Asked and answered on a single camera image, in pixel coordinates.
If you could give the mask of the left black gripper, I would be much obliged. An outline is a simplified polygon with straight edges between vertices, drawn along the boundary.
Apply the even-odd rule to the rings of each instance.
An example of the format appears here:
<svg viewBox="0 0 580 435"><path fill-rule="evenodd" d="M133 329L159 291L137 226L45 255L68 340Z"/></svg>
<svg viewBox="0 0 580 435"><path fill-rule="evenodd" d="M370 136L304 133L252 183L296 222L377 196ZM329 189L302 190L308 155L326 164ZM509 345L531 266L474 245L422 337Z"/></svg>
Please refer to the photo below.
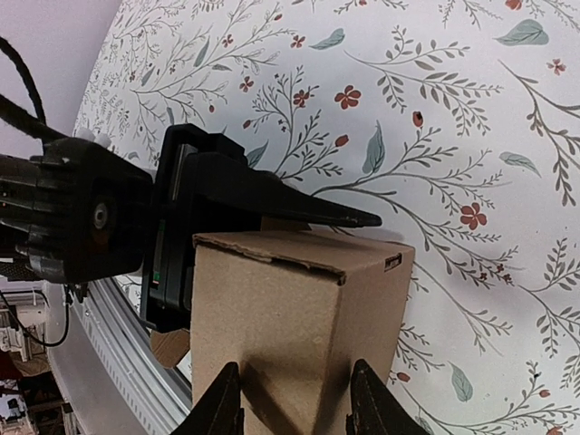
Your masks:
<svg viewBox="0 0 580 435"><path fill-rule="evenodd" d="M83 139L57 140L30 159L2 156L1 256L17 266L3 275L84 285L151 266L157 207L184 148L247 163L240 145L192 124L167 129L159 181Z"/></svg>

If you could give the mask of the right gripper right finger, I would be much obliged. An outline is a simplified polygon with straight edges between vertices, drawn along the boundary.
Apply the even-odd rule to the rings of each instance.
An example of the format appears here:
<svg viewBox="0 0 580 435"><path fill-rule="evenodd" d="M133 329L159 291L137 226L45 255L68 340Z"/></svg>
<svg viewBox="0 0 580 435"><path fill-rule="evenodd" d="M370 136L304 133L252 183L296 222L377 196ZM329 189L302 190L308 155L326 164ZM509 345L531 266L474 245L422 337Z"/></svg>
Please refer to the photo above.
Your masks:
<svg viewBox="0 0 580 435"><path fill-rule="evenodd" d="M351 435L427 435L364 359L354 363L350 380L352 412L345 431Z"/></svg>

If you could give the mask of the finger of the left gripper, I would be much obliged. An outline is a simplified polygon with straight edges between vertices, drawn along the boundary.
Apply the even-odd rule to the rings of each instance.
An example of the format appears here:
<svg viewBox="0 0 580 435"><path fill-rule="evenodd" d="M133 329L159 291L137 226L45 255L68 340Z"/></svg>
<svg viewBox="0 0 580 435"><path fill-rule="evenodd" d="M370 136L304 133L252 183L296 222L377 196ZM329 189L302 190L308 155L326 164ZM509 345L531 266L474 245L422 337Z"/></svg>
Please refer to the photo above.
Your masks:
<svg viewBox="0 0 580 435"><path fill-rule="evenodd" d="M189 160L198 233L255 231L263 217L352 228L382 224L373 213L306 195L221 153L194 154Z"/></svg>

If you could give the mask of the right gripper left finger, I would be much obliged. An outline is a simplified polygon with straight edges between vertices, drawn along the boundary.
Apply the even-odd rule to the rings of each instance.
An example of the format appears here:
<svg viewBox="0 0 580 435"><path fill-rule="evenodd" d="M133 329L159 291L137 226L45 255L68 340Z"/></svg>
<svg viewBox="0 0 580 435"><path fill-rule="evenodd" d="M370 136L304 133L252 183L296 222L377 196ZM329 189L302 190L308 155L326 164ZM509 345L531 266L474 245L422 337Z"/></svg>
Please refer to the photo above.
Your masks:
<svg viewBox="0 0 580 435"><path fill-rule="evenodd" d="M244 423L239 366L228 362L170 435L242 435Z"/></svg>

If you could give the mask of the brown cardboard box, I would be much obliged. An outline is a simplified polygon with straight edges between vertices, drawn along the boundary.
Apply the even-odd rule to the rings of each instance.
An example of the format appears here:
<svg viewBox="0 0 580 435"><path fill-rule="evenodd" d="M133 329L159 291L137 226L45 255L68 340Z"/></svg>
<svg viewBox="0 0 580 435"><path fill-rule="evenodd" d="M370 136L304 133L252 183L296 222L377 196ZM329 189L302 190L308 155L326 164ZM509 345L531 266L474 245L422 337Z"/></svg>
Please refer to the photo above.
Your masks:
<svg viewBox="0 0 580 435"><path fill-rule="evenodd" d="M414 249L272 224L192 245L192 409L235 362L243 434L347 434L354 363L389 377Z"/></svg>

